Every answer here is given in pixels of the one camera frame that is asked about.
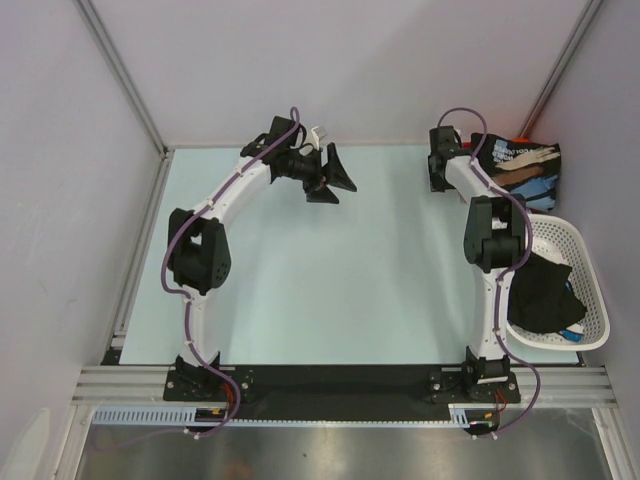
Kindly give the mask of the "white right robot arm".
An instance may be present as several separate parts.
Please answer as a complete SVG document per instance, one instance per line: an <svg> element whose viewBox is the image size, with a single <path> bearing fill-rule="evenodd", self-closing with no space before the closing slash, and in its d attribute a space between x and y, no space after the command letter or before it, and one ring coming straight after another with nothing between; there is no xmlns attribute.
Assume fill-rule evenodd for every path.
<svg viewBox="0 0 640 480"><path fill-rule="evenodd" d="M431 129L429 140L431 190L454 190L468 206L463 253L474 275L475 317L461 390L472 402L489 403L515 386L506 351L509 290L531 253L531 222L523 202L482 171L454 127Z"/></svg>

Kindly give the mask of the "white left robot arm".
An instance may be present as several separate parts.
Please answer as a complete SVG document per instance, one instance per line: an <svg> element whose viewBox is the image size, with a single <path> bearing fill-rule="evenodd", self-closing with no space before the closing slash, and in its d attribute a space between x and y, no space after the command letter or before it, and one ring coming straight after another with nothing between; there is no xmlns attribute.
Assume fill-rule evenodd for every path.
<svg viewBox="0 0 640 480"><path fill-rule="evenodd" d="M161 285L184 303L184 345L169 371L166 401L202 402L224 393L238 400L239 387L220 369L220 348L208 337L206 313L232 267L227 230L240 209L279 178L300 182L309 203L336 205L334 191L357 187L321 126L304 127L299 112L276 116L270 129L245 145L230 175L195 207L169 217Z"/></svg>

